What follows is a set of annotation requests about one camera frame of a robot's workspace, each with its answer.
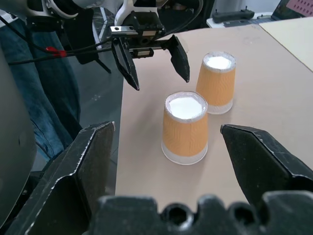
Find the person's leg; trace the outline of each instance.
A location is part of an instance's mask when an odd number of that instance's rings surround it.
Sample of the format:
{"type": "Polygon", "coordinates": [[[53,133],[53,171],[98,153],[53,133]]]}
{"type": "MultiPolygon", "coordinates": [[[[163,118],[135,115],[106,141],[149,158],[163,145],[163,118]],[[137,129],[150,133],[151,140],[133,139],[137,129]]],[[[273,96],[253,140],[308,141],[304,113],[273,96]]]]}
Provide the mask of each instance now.
{"type": "MultiPolygon", "coordinates": [[[[42,48],[54,47],[63,50],[61,42],[55,32],[31,33],[33,43],[42,48]]],[[[42,51],[32,49],[34,58],[48,56],[42,51]]],[[[61,123],[73,139],[82,127],[79,124],[80,102],[78,84],[67,58],[42,61],[36,63],[41,84],[54,107],[61,123]]]]}
{"type": "MultiPolygon", "coordinates": [[[[11,23],[25,34],[23,24],[21,20],[11,23]]],[[[27,43],[8,27],[0,28],[0,44],[7,62],[33,59],[27,43]]],[[[62,152],[72,138],[45,95],[36,66],[32,63],[11,66],[10,69],[33,123],[39,152],[48,161],[62,152]]]]}

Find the paper cup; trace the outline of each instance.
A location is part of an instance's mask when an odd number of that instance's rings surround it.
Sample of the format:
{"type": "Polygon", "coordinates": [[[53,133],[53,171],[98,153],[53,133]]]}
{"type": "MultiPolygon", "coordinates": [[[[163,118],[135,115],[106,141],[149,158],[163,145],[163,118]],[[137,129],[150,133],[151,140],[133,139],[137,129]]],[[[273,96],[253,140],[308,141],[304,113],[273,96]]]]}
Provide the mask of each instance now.
{"type": "Polygon", "coordinates": [[[178,92],[165,100],[162,150],[180,165],[199,162],[208,148],[207,103],[195,92],[178,92]]]}
{"type": "Polygon", "coordinates": [[[226,52],[204,57],[196,91],[208,103],[208,113],[224,114],[233,106],[235,72],[236,60],[226,52]]]}

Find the cup bottom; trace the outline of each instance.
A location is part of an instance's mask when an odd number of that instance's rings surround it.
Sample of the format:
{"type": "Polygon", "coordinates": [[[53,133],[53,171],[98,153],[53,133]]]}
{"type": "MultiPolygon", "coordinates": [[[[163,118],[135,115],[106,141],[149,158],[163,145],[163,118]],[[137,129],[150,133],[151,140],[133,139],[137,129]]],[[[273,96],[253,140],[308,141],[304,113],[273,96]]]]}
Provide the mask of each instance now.
{"type": "Polygon", "coordinates": [[[206,144],[206,146],[204,147],[204,149],[200,153],[198,153],[194,156],[191,156],[191,157],[179,156],[177,154],[172,153],[165,146],[163,141],[162,141],[161,147],[162,147],[162,151],[163,151],[164,155],[166,156],[166,158],[168,160],[170,160],[174,163],[177,163],[179,165],[192,165],[192,164],[198,163],[199,161],[201,161],[205,157],[205,155],[207,153],[207,149],[208,149],[208,144],[206,144]]]}
{"type": "Polygon", "coordinates": [[[213,106],[213,105],[208,104],[207,112],[209,114],[220,115],[220,114],[227,113],[232,107],[233,107],[233,99],[228,104],[223,105],[223,106],[213,106]]]}

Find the upside-down cup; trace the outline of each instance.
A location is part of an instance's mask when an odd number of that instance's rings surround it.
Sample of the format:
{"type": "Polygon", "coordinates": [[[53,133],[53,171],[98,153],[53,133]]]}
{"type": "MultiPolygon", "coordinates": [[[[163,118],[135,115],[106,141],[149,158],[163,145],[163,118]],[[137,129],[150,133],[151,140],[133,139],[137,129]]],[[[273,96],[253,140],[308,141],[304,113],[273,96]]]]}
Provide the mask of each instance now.
{"type": "Polygon", "coordinates": [[[208,103],[208,113],[224,114],[233,106],[236,60],[226,52],[207,54],[200,69],[196,91],[208,103]]]}
{"type": "Polygon", "coordinates": [[[192,165],[208,149],[207,103],[196,92],[178,92],[165,100],[162,150],[171,161],[192,165]]]}

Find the gray floor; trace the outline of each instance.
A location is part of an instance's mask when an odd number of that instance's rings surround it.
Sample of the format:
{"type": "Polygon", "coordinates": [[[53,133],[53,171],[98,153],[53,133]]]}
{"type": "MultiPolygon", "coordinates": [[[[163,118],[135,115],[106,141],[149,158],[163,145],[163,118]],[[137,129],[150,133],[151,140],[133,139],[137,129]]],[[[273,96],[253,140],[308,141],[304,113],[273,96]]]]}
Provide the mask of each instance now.
{"type": "Polygon", "coordinates": [[[108,74],[96,62],[80,65],[76,58],[70,61],[81,94],[82,127],[104,121],[115,121],[116,124],[107,182],[107,193],[112,195],[115,193],[123,77],[117,70],[111,52],[101,53],[100,59],[112,70],[112,74],[108,74]]]}

